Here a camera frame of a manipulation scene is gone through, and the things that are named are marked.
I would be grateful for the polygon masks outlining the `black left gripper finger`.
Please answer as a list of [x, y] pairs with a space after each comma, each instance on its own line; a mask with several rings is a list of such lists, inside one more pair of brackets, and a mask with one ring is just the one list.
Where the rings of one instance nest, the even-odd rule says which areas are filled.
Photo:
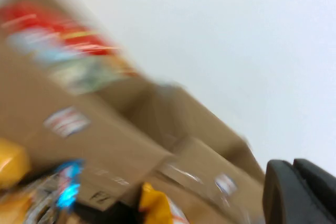
[[267, 164], [265, 223], [335, 223], [335, 177], [307, 159]]

